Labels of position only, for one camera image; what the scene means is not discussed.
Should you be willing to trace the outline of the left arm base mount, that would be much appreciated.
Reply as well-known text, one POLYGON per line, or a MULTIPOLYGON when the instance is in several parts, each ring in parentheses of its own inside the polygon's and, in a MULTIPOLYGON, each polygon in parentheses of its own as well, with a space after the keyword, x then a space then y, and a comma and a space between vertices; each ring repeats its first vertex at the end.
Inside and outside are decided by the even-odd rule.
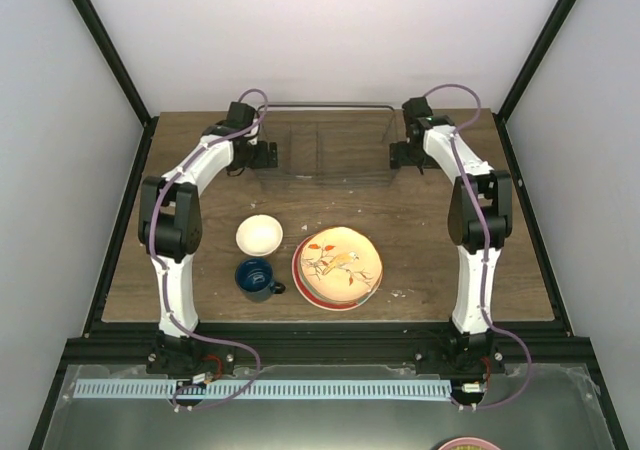
POLYGON ((146 370, 170 378, 190 378, 201 373, 215 377, 234 369, 235 351, 226 345, 205 343, 191 337, 174 337, 158 331, 151 346, 146 370))

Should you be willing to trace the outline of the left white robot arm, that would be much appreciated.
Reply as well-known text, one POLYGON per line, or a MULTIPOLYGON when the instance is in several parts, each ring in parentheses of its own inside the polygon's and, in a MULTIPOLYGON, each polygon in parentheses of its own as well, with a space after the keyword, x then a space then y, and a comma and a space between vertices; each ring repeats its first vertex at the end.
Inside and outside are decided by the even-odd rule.
POLYGON ((193 296, 193 258, 203 236, 200 196, 221 172, 250 167, 268 154, 258 142, 268 105, 233 101, 226 117, 207 127, 195 147, 161 176, 140 187, 138 239, 153 265, 160 300, 159 330, 189 338, 199 318, 193 296))

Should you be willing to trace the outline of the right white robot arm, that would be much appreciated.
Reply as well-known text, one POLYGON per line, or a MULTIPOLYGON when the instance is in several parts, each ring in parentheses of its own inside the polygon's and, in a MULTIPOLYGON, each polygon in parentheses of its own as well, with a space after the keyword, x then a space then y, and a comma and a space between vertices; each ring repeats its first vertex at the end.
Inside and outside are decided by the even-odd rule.
POLYGON ((390 145, 390 167, 435 168, 451 182, 447 229, 459 258, 451 321, 462 336, 484 334, 492 328, 495 271, 513 228, 511 176, 480 158, 424 96, 403 103, 402 114, 406 137, 390 145))

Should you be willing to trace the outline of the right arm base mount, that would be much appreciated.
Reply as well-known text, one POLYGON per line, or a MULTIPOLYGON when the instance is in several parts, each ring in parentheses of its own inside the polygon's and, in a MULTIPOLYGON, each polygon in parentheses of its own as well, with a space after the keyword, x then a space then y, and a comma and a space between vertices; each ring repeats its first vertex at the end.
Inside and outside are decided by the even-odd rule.
POLYGON ((428 332, 413 350, 413 361, 421 370, 441 377, 480 377, 500 374, 505 368, 495 358, 494 333, 459 334, 455 328, 428 332))

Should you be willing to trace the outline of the cream ceramic bowl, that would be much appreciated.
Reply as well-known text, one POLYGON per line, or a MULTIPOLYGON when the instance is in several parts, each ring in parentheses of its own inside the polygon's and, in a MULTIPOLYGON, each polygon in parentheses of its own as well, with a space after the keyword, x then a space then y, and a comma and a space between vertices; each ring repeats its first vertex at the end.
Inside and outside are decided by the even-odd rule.
POLYGON ((283 239, 280 222, 270 215, 246 218, 236 230, 236 244, 246 255, 266 257, 274 253, 283 239))

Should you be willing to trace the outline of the dark blue ceramic mug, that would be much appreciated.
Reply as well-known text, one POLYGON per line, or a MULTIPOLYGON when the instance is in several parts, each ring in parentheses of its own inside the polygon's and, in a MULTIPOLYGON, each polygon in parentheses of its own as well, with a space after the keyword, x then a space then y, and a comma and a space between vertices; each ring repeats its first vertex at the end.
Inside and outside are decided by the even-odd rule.
POLYGON ((249 258, 241 262, 234 279, 243 295, 254 303, 263 303, 286 291, 286 286, 275 279, 273 267, 264 258, 249 258))

